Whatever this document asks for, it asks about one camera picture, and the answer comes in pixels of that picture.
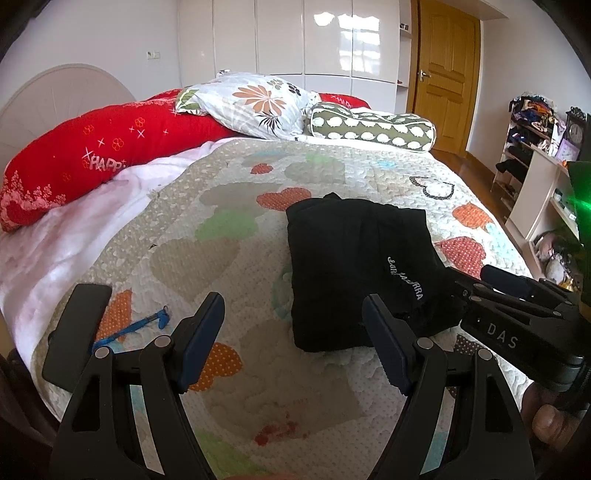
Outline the right hand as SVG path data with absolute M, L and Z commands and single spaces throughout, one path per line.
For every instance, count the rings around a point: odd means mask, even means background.
M 532 383 L 522 399 L 521 416 L 529 430 L 550 449 L 561 452 L 575 434 L 581 419 L 556 408 L 559 394 Z

